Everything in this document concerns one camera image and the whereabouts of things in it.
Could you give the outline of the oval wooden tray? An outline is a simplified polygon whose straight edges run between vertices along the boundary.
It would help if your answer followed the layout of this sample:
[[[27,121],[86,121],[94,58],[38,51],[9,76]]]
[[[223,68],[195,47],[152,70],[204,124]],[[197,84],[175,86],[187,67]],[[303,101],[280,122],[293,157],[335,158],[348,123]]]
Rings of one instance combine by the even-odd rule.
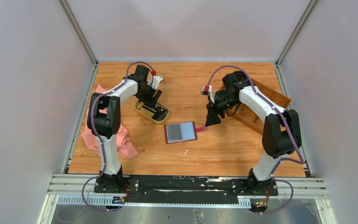
[[[156,125],[162,125],[166,123],[171,115],[170,109],[159,102],[156,103],[155,108],[150,108],[143,102],[138,101],[135,103],[135,110],[139,115]]]

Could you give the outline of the grey credit card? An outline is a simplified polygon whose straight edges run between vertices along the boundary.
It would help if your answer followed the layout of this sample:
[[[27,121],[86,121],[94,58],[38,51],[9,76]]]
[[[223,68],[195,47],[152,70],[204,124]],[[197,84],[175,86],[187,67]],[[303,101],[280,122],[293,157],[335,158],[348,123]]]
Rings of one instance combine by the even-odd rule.
[[[166,128],[168,142],[177,142],[182,140],[180,124],[168,124]]]

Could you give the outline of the red leather card holder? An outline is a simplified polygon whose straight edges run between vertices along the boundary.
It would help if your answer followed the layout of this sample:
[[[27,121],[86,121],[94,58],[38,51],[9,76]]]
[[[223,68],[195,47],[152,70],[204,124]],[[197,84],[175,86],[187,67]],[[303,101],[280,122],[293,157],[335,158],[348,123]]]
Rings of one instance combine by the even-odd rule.
[[[178,123],[178,124],[180,124],[180,127],[181,127],[182,140],[177,141],[177,142],[168,142],[168,140],[167,140],[167,128],[166,128],[167,125],[168,125],[167,124],[167,125],[164,125],[166,144],[197,140],[198,139],[197,133],[206,130],[205,126],[196,127],[195,123],[193,121],[192,122],[183,122],[183,123]]]

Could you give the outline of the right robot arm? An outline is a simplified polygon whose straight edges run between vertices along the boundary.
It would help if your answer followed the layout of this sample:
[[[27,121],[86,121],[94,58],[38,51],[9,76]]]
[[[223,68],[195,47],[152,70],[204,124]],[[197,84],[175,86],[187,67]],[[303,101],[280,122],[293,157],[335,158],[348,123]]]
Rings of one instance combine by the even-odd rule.
[[[223,77],[224,89],[213,92],[212,86],[201,87],[201,94],[208,97],[205,126],[221,123],[227,110],[243,104],[263,122],[262,146],[264,153],[248,174],[248,190],[261,194],[269,184],[280,164],[289,155],[299,152],[302,145],[299,116],[295,110],[286,110],[267,98],[247,73],[236,71]]]

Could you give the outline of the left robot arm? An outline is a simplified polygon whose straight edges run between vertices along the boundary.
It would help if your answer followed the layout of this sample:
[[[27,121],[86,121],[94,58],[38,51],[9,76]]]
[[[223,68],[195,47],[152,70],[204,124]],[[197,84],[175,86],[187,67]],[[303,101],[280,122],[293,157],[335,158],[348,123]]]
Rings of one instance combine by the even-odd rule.
[[[122,103],[135,96],[138,99],[136,111],[157,125],[164,124],[170,116],[170,110],[158,102],[162,94],[158,87],[163,78],[148,63],[134,64],[134,73],[127,73],[117,86],[108,91],[93,93],[90,99],[87,127],[96,139],[102,162],[96,177],[96,193],[118,193],[128,186],[117,153]]]

